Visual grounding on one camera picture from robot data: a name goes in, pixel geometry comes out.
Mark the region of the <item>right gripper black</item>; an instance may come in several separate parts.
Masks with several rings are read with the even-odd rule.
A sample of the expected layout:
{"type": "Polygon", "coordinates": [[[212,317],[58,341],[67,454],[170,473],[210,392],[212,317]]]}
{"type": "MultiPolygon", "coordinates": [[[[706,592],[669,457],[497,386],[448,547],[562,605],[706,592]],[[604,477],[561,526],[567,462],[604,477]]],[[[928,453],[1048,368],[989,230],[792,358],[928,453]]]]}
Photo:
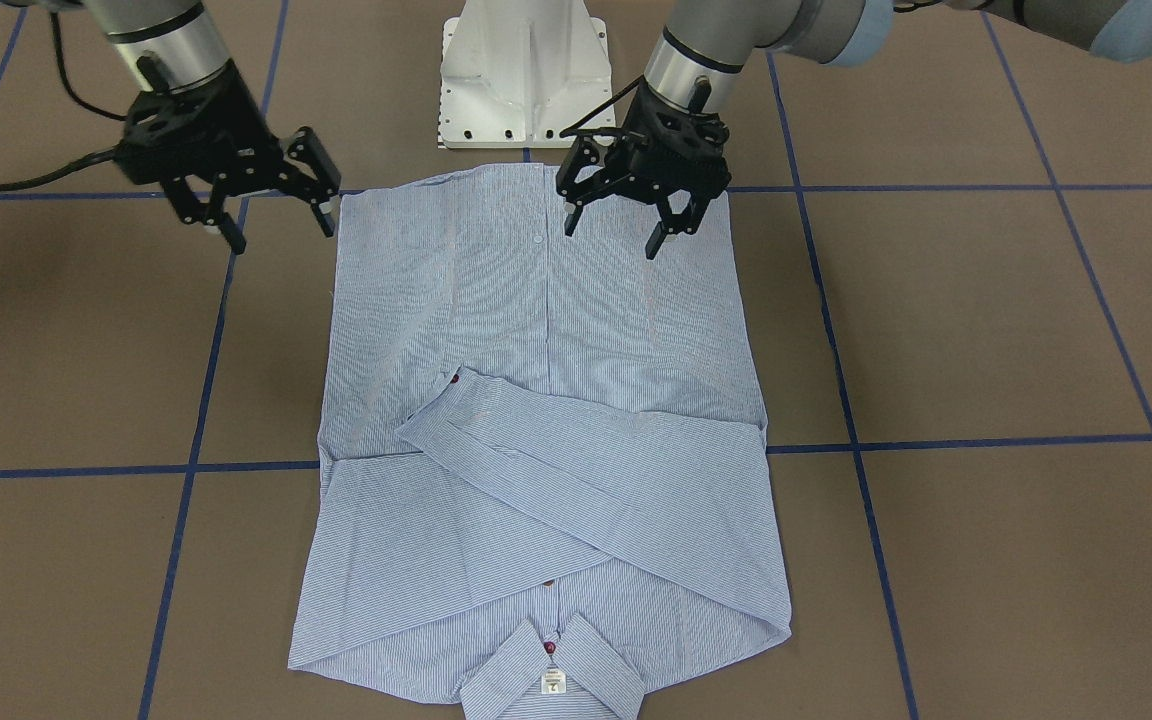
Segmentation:
{"type": "Polygon", "coordinates": [[[232,61],[192,88],[170,88],[160,61],[134,65],[147,79],[128,111],[116,167],[132,184],[159,184],[182,223],[207,225],[232,253],[247,236],[225,202],[276,191],[306,202],[325,237],[338,233],[340,172],[314,129],[270,131],[232,61]]]}

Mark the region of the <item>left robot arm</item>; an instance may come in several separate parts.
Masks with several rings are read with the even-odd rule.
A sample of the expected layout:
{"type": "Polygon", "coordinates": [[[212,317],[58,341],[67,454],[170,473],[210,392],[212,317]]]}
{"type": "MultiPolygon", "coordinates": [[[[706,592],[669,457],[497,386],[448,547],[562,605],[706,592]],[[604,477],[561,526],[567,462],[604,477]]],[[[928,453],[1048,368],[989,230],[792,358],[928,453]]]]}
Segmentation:
{"type": "MultiPolygon", "coordinates": [[[[647,259],[670,236],[699,232],[732,182],[721,111],[751,56],[767,51],[855,67],[882,50],[897,15],[922,8],[920,1],[679,1],[643,73],[622,88],[631,101],[623,122],[593,127],[581,118],[564,128],[573,147],[556,177],[563,232],[573,236],[588,206],[613,196],[655,209],[647,259]]],[[[954,9],[1120,63],[1152,56],[1152,1],[955,1],[954,9]]]]}

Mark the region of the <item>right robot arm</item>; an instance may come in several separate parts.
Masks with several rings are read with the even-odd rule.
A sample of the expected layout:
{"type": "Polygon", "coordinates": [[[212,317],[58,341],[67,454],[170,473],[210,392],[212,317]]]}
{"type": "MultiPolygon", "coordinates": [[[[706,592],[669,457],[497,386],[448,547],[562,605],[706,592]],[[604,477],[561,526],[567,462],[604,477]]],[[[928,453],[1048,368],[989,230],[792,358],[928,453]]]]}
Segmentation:
{"type": "Polygon", "coordinates": [[[310,127],[285,138],[271,131],[205,3],[83,1],[81,8],[141,86],[122,118],[122,137],[41,177],[5,183],[5,192],[109,161],[132,184],[160,187],[180,222],[219,234],[234,253],[247,249],[247,238],[227,200],[255,194],[306,202],[333,236],[338,167],[310,127]]]}

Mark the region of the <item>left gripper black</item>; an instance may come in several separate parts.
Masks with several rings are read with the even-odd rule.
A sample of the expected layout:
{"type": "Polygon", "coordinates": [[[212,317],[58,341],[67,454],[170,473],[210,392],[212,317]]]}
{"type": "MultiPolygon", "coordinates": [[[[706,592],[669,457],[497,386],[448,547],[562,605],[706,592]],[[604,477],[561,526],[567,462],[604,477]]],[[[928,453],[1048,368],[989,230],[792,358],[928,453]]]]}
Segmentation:
{"type": "Polygon", "coordinates": [[[582,211],[594,200],[620,196],[654,206],[660,219],[645,243],[645,259],[682,232],[700,225],[712,200],[732,182],[723,159],[730,131],[704,109],[712,83],[698,79],[681,108],[644,79],[635,79],[559,136],[573,146],[558,170],[564,205],[564,236],[573,237],[582,211]]]}

